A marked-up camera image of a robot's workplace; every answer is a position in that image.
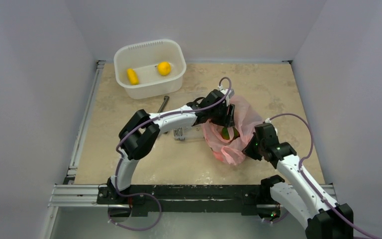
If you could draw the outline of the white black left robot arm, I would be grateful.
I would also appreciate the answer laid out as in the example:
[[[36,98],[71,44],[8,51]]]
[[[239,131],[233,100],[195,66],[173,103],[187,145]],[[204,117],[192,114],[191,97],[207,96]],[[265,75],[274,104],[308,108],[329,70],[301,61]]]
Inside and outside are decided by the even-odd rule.
[[[116,151],[120,160],[105,188],[100,188],[98,204],[121,204],[128,199],[132,176],[140,159],[147,156],[159,135],[180,127],[203,124],[207,121],[221,126],[233,126],[234,105],[230,99],[232,88],[219,86],[206,97],[164,113],[149,114],[138,110],[119,132]]]

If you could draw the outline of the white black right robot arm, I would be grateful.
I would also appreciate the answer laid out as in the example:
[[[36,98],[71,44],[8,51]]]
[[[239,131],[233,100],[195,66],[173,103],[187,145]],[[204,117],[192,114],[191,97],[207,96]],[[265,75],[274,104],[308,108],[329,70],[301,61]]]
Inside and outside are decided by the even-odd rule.
[[[338,203],[313,179],[294,148],[279,141],[271,123],[256,125],[254,130],[244,154],[264,159],[280,172],[261,180],[260,198],[284,206],[304,228],[308,239],[352,239],[351,207]]]

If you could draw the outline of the pink plastic bag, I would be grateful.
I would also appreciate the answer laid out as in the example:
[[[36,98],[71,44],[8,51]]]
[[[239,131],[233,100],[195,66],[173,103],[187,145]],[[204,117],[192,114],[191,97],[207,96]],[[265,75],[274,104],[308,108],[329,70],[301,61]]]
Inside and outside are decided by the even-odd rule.
[[[233,96],[231,103],[235,105],[235,126],[224,127],[206,122],[201,128],[214,157],[223,163],[238,165],[246,158],[242,151],[251,141],[254,127],[263,119],[244,97]]]

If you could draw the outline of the yellow fake banana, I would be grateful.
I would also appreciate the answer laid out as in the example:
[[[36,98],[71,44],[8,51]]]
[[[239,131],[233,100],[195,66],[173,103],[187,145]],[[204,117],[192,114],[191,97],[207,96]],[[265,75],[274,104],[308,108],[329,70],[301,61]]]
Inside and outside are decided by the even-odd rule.
[[[126,70],[126,74],[127,74],[127,78],[128,78],[128,80],[129,80],[131,85],[138,85],[138,84],[140,84],[138,75],[137,75],[137,73],[135,72],[134,69],[128,68]]]

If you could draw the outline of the green fake apple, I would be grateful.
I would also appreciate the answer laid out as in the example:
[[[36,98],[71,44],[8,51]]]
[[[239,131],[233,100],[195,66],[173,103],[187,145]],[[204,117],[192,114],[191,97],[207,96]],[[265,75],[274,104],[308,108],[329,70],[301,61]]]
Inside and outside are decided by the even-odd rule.
[[[240,133],[235,127],[223,127],[220,135],[227,141],[232,141],[240,137]]]

